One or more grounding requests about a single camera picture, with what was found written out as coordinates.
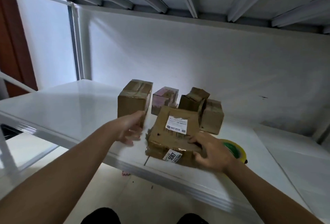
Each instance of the hand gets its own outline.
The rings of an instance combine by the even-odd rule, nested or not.
[[[206,132],[199,132],[189,140],[189,143],[199,143],[206,149],[207,158],[203,158],[199,153],[194,152],[196,161],[218,172],[225,172],[228,165],[235,161],[235,157],[224,146],[220,139],[217,139]]]
[[[133,140],[140,140],[142,128],[138,123],[145,114],[146,112],[144,111],[137,111],[134,114],[115,119],[118,128],[121,130],[118,141],[127,145],[133,145]]]

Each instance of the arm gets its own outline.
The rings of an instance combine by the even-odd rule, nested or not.
[[[63,223],[92,180],[111,145],[133,144],[142,129],[138,111],[110,121],[27,178],[0,201],[0,223]]]
[[[191,139],[191,143],[194,142],[202,144],[207,152],[207,158],[195,153],[196,161],[207,168],[224,172],[245,195],[265,224],[322,224],[301,205],[235,159],[219,139],[200,132]]]

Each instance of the forearm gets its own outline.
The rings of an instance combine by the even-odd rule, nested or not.
[[[63,223],[118,135],[108,122],[29,177],[0,201],[0,223]]]
[[[242,191],[265,224],[322,223],[290,197],[235,160],[225,174]]]

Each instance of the brown door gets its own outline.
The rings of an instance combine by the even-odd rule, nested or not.
[[[16,0],[0,0],[0,71],[38,90]],[[6,82],[9,97],[28,93]]]

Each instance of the torn cardboard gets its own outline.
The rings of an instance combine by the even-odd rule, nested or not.
[[[179,109],[198,112],[199,122],[201,122],[205,102],[209,96],[210,94],[203,89],[192,87],[190,93],[181,96]]]
[[[223,118],[224,113],[221,102],[207,99],[200,130],[211,134],[219,134]]]
[[[169,117],[186,120],[186,133],[169,130]],[[202,147],[188,143],[190,137],[199,132],[198,113],[183,109],[163,106],[158,114],[155,125],[146,135],[148,146],[146,155],[174,162],[188,167],[198,167],[193,152],[203,153]]]
[[[152,95],[151,114],[158,115],[162,106],[177,106],[179,89],[163,87]]]
[[[148,110],[152,82],[131,80],[118,96],[118,117],[133,114],[138,110]]]

